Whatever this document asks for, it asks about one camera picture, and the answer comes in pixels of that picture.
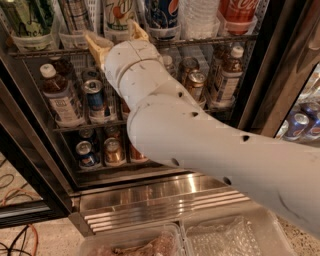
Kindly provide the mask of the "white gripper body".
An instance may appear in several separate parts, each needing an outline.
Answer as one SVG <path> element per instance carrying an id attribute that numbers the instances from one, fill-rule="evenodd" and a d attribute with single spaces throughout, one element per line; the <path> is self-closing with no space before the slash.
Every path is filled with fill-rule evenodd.
<path id="1" fill-rule="evenodd" d="M 117 82 L 129 67 L 145 60 L 162 61 L 162 57 L 150 42 L 124 41 L 115 45 L 107 54 L 103 71 L 109 82 Z"/>

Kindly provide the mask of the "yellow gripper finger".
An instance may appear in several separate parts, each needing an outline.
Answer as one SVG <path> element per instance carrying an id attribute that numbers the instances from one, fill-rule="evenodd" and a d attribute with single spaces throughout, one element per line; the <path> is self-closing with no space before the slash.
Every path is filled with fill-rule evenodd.
<path id="1" fill-rule="evenodd" d="M 130 40 L 149 41 L 147 32 L 142 29 L 136 21 L 132 19 L 128 20 L 128 33 Z"/>
<path id="2" fill-rule="evenodd" d="M 114 46 L 113 42 L 106 38 L 97 36 L 94 33 L 86 33 L 84 37 L 88 43 L 88 49 L 94 58 L 96 65 L 100 69 L 103 69 L 105 65 L 105 58 Z"/>

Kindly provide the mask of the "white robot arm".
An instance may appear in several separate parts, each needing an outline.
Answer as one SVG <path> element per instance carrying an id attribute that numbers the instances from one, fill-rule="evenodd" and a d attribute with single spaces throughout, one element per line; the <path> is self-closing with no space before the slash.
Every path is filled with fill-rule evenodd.
<path id="1" fill-rule="evenodd" d="M 230 127 L 208 115 L 166 70 L 147 33 L 129 23 L 115 44 L 87 31 L 96 64 L 129 108 L 127 134 L 150 160 L 232 186 L 320 238 L 320 151 Z"/>

